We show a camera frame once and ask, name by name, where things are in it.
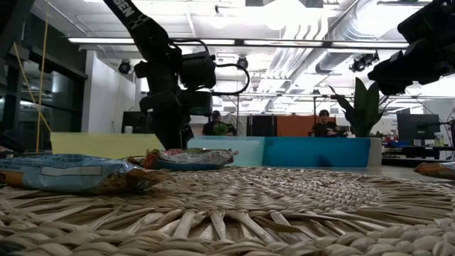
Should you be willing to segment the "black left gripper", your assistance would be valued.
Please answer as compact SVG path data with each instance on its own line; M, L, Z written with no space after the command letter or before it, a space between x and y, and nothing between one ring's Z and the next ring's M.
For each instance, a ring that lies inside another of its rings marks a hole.
M164 91L150 94L139 101L140 110L149 119L156 119L156 136L165 149L187 148L194 137L189 124L180 128L180 119L189 119L188 92Z

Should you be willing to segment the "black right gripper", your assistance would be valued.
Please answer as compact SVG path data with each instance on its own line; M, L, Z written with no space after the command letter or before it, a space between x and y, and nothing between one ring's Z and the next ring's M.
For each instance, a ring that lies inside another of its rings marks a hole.
M396 95L413 84L436 82L455 74L455 31L423 38L378 63L368 73L384 95Z

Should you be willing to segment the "red green granola bar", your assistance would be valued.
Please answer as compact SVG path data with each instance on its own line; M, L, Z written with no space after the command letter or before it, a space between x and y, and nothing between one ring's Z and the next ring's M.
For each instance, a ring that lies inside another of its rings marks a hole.
M231 149L169 149L147 151L144 163L152 165L158 161L167 161L175 164L212 164L225 165L232 163L238 151Z

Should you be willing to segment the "blue green granola bar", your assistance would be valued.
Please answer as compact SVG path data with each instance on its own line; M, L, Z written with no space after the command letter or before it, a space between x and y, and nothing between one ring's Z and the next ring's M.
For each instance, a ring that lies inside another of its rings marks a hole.
M216 165L216 164L187 164L187 163L176 163L170 161L164 161L160 159L152 160L141 160L141 164L146 169L169 169L177 171L197 171L197 170L212 170L220 169L225 167L225 165Z

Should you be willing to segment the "blue granola bar wrapper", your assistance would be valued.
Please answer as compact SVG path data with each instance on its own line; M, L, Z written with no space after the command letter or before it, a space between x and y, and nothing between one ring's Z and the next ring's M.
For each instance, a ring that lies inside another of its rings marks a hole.
M145 168L145 158L143 156L128 156L123 158L122 161L133 164L142 169Z
M0 180L45 191L108 194L144 191L173 177L118 159L44 154L0 159Z

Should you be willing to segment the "orange snack bag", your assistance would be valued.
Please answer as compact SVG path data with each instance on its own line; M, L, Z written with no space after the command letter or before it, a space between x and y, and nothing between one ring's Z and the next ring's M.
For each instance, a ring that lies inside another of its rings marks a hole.
M432 178L455 181L455 162L422 163L414 169L414 172Z

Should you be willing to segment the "black ceiling spotlight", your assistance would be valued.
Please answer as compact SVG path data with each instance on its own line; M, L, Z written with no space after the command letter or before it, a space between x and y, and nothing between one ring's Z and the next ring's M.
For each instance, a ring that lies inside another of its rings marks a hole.
M353 63L349 66L349 69L354 73L364 71L364 69L370 67L374 63L380 60L378 52L365 53L358 58L353 59Z

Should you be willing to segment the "person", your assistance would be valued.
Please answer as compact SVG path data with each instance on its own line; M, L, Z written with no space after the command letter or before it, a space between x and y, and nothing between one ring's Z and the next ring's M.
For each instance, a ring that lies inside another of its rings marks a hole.
M221 121L220 112L214 110L211 119L203 126L202 135L204 136L236 136L237 131L234 126Z
M328 110L321 110L318 114L318 122L308 132L310 137L346 137L346 130L339 127L330 119Z

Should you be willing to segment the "green bushy plant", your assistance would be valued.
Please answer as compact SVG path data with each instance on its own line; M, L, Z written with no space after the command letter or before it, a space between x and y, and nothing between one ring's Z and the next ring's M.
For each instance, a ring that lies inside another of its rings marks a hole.
M222 122L215 123L213 125L213 133L215 136L224 136L230 133L230 126Z

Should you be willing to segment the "snake plant in white pot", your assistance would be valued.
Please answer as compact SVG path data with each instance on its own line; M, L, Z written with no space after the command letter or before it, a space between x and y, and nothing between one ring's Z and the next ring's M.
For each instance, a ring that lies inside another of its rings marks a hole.
M366 139L370 143L368 150L367 166L380 166L382 164L382 142L377 137L371 137L373 127L380 121L383 110L380 110L380 89L376 82L365 86L360 78L355 78L355 92L353 104L348 101L347 95L338 94L329 86L333 98L343 109L345 119L353 128L355 138Z

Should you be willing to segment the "black background screen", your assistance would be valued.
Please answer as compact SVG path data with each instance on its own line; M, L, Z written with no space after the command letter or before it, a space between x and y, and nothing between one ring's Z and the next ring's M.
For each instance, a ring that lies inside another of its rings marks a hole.
M144 115L140 111L124 111L122 116L122 130L125 133L125 127L132 127L133 130L144 125Z

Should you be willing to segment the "black computer monitor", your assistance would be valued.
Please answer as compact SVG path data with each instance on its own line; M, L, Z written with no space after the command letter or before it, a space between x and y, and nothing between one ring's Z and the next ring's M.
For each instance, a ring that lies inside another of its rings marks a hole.
M437 114L398 114L398 137L400 140L433 139L440 132Z

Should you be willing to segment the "teal plastic bin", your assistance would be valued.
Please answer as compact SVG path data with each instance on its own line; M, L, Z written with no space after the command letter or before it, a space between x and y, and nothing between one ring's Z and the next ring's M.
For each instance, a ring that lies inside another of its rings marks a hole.
M261 166L264 137L201 136L189 140L188 148L231 149L237 151L231 166Z

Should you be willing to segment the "yellow plastic bin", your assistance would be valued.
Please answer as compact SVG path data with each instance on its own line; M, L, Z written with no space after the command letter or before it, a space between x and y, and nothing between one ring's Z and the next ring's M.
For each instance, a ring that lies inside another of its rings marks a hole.
M164 149L154 134L52 132L54 154L84 154L110 159L144 156L148 149Z

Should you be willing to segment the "dark background desk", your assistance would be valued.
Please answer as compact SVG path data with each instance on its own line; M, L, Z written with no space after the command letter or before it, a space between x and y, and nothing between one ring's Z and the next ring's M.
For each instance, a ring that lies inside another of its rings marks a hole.
M444 163L451 159L441 153L455 154L455 147L450 146L402 146L386 147L382 153L383 166L414 168L422 163Z

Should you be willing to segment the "black partition panel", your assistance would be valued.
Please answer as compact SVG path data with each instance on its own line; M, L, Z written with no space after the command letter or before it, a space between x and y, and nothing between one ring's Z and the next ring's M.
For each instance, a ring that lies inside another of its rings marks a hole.
M276 137L277 116L272 115L250 115L247 117L248 137Z

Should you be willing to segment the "blue plastic bin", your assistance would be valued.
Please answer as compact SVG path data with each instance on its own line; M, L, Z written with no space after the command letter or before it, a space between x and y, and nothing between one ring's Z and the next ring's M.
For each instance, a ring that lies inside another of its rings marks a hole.
M278 167L365 167L370 140L339 137L267 137L262 164Z

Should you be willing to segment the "round woven straw placemat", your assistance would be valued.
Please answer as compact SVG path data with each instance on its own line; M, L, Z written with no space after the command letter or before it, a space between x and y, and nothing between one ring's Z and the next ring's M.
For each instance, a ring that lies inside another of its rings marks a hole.
M133 194L0 188L0 256L226 255L455 256L455 186L228 168Z

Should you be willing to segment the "orange partition panel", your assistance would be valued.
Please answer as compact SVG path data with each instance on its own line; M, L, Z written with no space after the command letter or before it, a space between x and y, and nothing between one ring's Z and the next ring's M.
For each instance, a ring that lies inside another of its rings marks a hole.
M308 137L315 123L319 122L319 117L314 115L288 115L277 117L277 136L278 137Z

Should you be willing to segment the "linear ceiling light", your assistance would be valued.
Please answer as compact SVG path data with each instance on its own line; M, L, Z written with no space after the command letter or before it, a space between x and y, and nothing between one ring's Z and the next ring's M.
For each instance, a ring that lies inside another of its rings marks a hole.
M71 43L79 44L112 44L112 45L131 45L134 44L132 38L68 38ZM234 45L235 40L233 39L182 39L174 38L171 41L176 43L197 43L203 42L210 46L221 46L221 45Z
M278 48L372 48L372 49L405 49L408 43L387 41L266 41L245 40L246 46L264 46Z

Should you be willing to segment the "dark glass partition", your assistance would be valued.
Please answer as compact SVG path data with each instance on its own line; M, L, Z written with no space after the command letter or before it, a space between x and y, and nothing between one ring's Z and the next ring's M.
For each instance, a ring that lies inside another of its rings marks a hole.
M54 0L0 0L0 148L51 151L81 129L86 52L54 25Z

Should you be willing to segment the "white globe pendant lamp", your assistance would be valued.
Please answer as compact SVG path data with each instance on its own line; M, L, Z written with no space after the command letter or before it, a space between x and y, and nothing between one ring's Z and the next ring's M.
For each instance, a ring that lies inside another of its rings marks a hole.
M214 5L213 10L210 13L209 24L213 28L222 29L227 26L226 14L224 14L219 5Z

